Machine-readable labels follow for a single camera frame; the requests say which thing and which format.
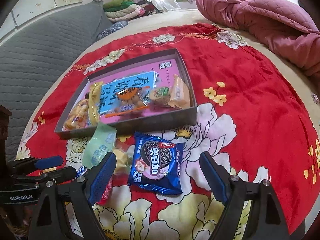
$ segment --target bolt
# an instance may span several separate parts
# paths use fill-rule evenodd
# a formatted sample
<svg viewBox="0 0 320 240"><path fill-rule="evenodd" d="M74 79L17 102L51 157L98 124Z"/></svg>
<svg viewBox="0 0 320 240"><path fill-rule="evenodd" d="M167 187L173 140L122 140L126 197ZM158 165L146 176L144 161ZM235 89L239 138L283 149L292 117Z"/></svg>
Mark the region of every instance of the bolt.
<svg viewBox="0 0 320 240"><path fill-rule="evenodd" d="M271 185L270 181L267 180L267 179L264 179L264 180L262 181L262 184L265 185L266 187L268 187L268 186Z"/></svg>
<svg viewBox="0 0 320 240"><path fill-rule="evenodd" d="M84 176L80 176L77 178L77 182L84 182L85 177Z"/></svg>
<svg viewBox="0 0 320 240"><path fill-rule="evenodd" d="M47 187L51 187L53 185L53 182L51 180L49 180L46 184Z"/></svg>
<svg viewBox="0 0 320 240"><path fill-rule="evenodd" d="M230 179L231 179L232 181L234 181L234 182L239 181L239 177L238 177L237 175L231 175L231 176L230 176Z"/></svg>

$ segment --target gray box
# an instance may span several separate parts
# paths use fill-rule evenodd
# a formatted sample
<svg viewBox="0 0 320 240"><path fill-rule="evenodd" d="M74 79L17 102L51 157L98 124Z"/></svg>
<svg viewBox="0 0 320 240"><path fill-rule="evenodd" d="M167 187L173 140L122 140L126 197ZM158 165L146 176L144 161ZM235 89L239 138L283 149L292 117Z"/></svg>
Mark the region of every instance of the gray box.
<svg viewBox="0 0 320 240"><path fill-rule="evenodd" d="M71 109L73 108L78 96L90 82L98 80L102 76L111 75L118 73L130 68L135 68L137 66L150 64L153 62L164 61L175 59L178 65L178 70L180 77L185 82L190 91L190 108L185 110L174 110L171 112L156 114L147 117L138 117L134 119L129 119L125 121L109 123L108 125L113 126L117 129L117 135L133 134L135 131L140 132L151 132L157 130L169 130L173 128L178 128L184 125L196 125L197 119L197 103L196 97L192 88L190 77L183 62L183 59L177 49L162 50L136 58L132 58L118 64L114 64L110 67L106 67L103 70L97 71L94 74L87 76L77 88L77 90L72 95L67 106L63 110L63 113L57 123L54 130L55 133L59 135L61 139L71 139L79 137L92 136L96 130L96 126L91 126L82 129L63 131L63 124L67 119Z"/></svg>

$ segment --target gray mattress cover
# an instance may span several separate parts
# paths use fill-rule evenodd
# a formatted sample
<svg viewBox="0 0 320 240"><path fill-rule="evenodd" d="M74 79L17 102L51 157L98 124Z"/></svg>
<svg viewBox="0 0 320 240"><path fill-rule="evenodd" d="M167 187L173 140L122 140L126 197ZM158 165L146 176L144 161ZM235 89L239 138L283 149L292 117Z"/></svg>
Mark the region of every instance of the gray mattress cover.
<svg viewBox="0 0 320 240"><path fill-rule="evenodd" d="M12 111L7 160L15 159L25 126L49 88L111 25L93 1L40 19L0 47L0 104Z"/></svg>

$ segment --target red floral bedsheet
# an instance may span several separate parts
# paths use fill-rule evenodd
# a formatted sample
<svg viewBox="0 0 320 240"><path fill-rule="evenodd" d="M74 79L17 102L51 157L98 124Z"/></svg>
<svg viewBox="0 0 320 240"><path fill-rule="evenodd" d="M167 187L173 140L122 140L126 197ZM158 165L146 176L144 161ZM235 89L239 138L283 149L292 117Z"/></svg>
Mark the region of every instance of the red floral bedsheet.
<svg viewBox="0 0 320 240"><path fill-rule="evenodd" d="M61 155L64 165L80 167L89 138L60 140L53 131L84 77L114 62L170 48L181 53L199 105L197 125L155 132L173 142L186 142L181 164L183 194L156 195L127 186L127 176L115 178L106 206L94 206L106 235L111 239L207 240L223 206L200 170L203 151L243 180L271 180L292 233L319 193L316 130L302 101L271 61L241 36L214 25L166 27L127 36L83 56L41 107L17 157ZM134 143L130 135L119 139ZM67 209L73 230L81 234L71 203ZM250 202L246 202L236 239L242 237L249 209Z"/></svg>

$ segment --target pink comforter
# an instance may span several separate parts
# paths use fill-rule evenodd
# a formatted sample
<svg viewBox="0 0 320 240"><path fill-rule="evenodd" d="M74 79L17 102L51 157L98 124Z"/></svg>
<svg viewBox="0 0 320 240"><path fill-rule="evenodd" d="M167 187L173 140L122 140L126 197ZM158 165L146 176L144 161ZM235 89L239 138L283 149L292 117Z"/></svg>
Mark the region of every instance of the pink comforter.
<svg viewBox="0 0 320 240"><path fill-rule="evenodd" d="M309 76L320 92L320 33L310 15L286 0L196 0L208 20L249 31Z"/></svg>

